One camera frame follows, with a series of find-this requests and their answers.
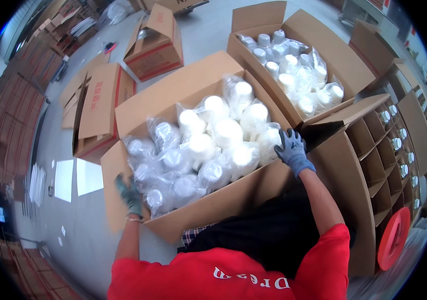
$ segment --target glass jar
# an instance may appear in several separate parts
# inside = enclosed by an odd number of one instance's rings
[[[389,107],[388,107],[388,109],[389,109],[389,112],[390,112],[390,114],[391,114],[391,116],[392,117],[395,117],[395,115],[397,114],[397,112],[398,112],[398,110],[397,110],[397,106],[395,106],[395,105],[390,105]]]
[[[409,152],[407,153],[407,159],[408,159],[408,163],[411,164],[415,161],[415,155],[413,152]]]
[[[392,146],[393,150],[397,152],[402,148],[402,140],[398,137],[394,137],[393,139],[390,139],[390,145]]]
[[[400,168],[400,177],[405,178],[409,174],[409,166],[406,164],[398,164]]]
[[[419,177],[412,176],[412,188],[415,188],[419,184]]]
[[[398,129],[398,133],[402,141],[405,141],[405,139],[407,138],[407,130],[405,128],[400,128]]]
[[[419,198],[415,198],[414,209],[418,209],[420,206],[421,206],[421,200]]]
[[[378,113],[378,117],[380,118],[380,120],[382,121],[382,123],[384,123],[384,125],[386,125],[386,124],[388,124],[390,122],[390,114],[386,110],[380,111]]]

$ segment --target red lid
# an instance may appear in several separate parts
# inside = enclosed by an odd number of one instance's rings
[[[383,271],[390,269],[402,253],[409,228],[410,211],[408,207],[402,207],[390,218],[380,240],[377,261]]]

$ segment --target person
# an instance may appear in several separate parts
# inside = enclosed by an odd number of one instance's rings
[[[301,184],[201,231],[169,265],[139,260],[140,195],[117,177],[129,221],[108,298],[345,299],[349,230],[300,134],[288,129],[280,136],[282,147],[275,151]]]

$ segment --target work glove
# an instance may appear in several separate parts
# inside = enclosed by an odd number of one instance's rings
[[[118,193],[122,197],[123,202],[128,207],[129,214],[136,214],[142,219],[142,202],[137,186],[133,182],[133,176],[130,176],[130,188],[128,188],[122,180],[122,175],[118,174],[115,179]]]
[[[278,133],[282,141],[282,148],[276,145],[273,149],[277,156],[292,169],[295,178],[299,178],[299,173],[303,169],[317,172],[313,163],[305,155],[305,141],[302,140],[300,133],[292,130],[292,128],[287,129],[287,132],[279,129]]]

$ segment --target gray floor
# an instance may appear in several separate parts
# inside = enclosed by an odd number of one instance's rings
[[[262,1],[211,0],[209,4],[194,9],[189,15],[177,17],[185,63],[190,64],[211,53],[226,50],[232,9],[260,2]],[[298,9],[306,10],[346,43],[349,41],[351,27],[337,21],[339,11],[336,8],[319,0],[290,0],[285,15],[290,16]],[[55,179],[55,168],[51,168],[51,161],[73,159],[72,130],[61,129],[62,108],[59,105],[59,95],[72,76],[102,50],[102,43],[105,41],[117,42],[110,62],[120,62],[126,69],[122,56],[138,17],[138,14],[134,14],[117,25],[104,27],[70,58],[69,69],[63,80],[50,84],[47,95],[52,104],[46,112],[37,152],[37,164],[46,171],[46,186]],[[138,83],[138,91],[166,75]],[[113,234],[107,226],[103,190],[78,197],[75,173],[71,203],[49,197],[45,189],[43,204],[37,210],[36,217],[27,218],[22,215],[21,206],[16,207],[18,231],[24,238],[46,241],[52,259],[85,291],[93,297],[104,299],[110,284],[110,268],[120,235]],[[65,237],[61,233],[62,226],[66,230]],[[59,244],[59,236],[62,237],[63,246]],[[149,230],[141,229],[142,260],[168,264],[176,255],[176,247],[167,244]]]

